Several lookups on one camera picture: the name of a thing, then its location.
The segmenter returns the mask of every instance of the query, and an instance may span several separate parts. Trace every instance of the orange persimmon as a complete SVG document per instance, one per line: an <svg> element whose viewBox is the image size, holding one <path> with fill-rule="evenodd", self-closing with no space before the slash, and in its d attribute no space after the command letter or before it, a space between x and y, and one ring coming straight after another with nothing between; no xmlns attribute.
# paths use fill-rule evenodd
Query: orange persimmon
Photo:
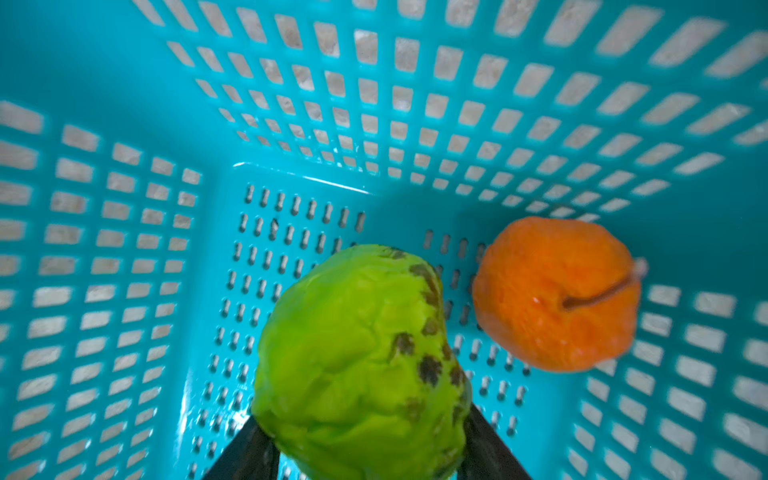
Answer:
<svg viewBox="0 0 768 480"><path fill-rule="evenodd" d="M487 249L472 295L478 323L512 355L580 372L629 350L641 283L629 250L603 227L528 217Z"/></svg>

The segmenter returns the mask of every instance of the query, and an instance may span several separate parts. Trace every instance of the basket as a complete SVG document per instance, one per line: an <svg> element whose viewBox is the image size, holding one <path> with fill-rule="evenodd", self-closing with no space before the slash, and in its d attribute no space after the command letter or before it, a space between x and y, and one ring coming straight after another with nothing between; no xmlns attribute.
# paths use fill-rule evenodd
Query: basket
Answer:
<svg viewBox="0 0 768 480"><path fill-rule="evenodd" d="M355 243L439 270L533 478L763 477L764 0L27 0L0 49L0 478L202 478L275 302ZM649 260L626 356L552 375L476 328L528 215Z"/></svg>

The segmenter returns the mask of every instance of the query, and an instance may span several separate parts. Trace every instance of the wrinkled green fruit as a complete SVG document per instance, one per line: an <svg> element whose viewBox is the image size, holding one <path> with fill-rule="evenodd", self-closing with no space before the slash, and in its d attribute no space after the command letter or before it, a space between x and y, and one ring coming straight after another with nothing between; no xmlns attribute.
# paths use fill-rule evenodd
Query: wrinkled green fruit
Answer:
<svg viewBox="0 0 768 480"><path fill-rule="evenodd" d="M361 245L285 292L264 327L251 412L312 480L443 480L472 389L424 260Z"/></svg>

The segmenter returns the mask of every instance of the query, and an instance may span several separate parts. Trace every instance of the blue plastic basket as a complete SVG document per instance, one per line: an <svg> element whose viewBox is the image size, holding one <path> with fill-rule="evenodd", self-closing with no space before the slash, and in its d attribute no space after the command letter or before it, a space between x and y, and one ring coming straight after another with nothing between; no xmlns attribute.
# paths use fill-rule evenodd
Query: blue plastic basket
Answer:
<svg viewBox="0 0 768 480"><path fill-rule="evenodd" d="M0 52L0 478L202 478L275 301L353 243L442 272L534 478L768 471L765 0L27 0ZM475 327L527 215L648 258L624 358Z"/></svg>

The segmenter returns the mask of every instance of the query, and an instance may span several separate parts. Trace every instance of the glossy blue plastic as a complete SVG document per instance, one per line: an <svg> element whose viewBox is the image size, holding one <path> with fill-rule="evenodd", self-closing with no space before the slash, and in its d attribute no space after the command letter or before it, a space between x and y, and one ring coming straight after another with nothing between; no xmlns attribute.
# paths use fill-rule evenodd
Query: glossy blue plastic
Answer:
<svg viewBox="0 0 768 480"><path fill-rule="evenodd" d="M760 0L4 2L0 478L202 478L274 303L353 243L442 271L533 478L762 478L767 52ZM476 328L482 251L533 214L648 259L618 361Z"/></svg>

